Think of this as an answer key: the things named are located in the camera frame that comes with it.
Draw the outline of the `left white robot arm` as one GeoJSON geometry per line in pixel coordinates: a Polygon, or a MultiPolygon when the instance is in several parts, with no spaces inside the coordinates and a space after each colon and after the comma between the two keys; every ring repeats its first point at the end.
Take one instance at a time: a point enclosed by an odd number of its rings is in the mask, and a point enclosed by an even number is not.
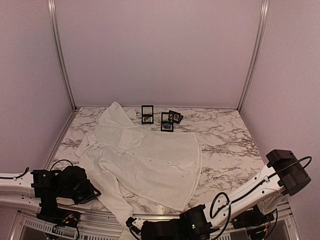
{"type": "Polygon", "coordinates": [[[70,199],[74,204],[86,204],[101,195],[88,179],[86,170],[69,165],[63,170],[27,168],[19,176],[2,176],[0,178],[1,195],[19,195],[23,198],[40,199],[46,206],[44,215],[53,223],[63,219],[63,211],[55,203],[57,198],[70,199]]]}

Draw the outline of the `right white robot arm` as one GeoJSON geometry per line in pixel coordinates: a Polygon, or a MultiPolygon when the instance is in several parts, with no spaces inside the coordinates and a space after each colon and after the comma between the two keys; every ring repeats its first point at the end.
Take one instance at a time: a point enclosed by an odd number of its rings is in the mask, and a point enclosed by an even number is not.
{"type": "Polygon", "coordinates": [[[145,221],[143,240],[208,240],[223,233],[230,220],[249,209],[247,219],[258,224],[276,209],[278,200],[293,196],[311,182],[301,160],[290,150],[274,149],[268,163],[252,179],[231,193],[220,192],[210,203],[200,204],[166,221],[145,221]]]}

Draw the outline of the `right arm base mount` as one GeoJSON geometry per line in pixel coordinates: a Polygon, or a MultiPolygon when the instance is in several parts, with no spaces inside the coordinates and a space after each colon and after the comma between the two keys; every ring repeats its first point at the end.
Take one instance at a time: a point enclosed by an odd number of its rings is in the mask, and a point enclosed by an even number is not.
{"type": "Polygon", "coordinates": [[[231,220],[234,229],[257,227],[275,219],[273,212],[262,214],[257,205],[231,220]]]}

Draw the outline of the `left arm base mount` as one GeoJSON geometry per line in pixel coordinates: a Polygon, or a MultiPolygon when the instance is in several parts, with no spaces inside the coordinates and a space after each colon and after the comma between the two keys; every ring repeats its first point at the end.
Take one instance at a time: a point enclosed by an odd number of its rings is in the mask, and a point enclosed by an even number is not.
{"type": "Polygon", "coordinates": [[[58,225],[76,228],[79,223],[80,213],[58,207],[58,203],[53,196],[40,197],[40,213],[36,218],[58,225]]]}

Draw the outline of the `white button shirt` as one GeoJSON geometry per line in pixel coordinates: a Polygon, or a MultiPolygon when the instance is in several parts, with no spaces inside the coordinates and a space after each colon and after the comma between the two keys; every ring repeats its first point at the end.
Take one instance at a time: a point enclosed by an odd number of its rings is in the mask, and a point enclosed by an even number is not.
{"type": "Polygon", "coordinates": [[[136,125],[112,103],[76,150],[79,164],[100,191],[99,201],[125,225],[133,207],[121,188],[182,211],[193,197],[202,168],[202,151],[193,132],[162,132],[136,125]]]}

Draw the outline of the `green round brooch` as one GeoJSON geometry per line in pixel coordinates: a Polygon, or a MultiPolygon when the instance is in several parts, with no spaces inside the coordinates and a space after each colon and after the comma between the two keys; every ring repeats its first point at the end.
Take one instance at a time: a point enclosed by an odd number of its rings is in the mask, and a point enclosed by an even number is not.
{"type": "Polygon", "coordinates": [[[143,116],[143,120],[144,120],[145,122],[151,121],[151,119],[152,119],[152,116],[149,115],[149,114],[145,114],[145,115],[143,116]]]}

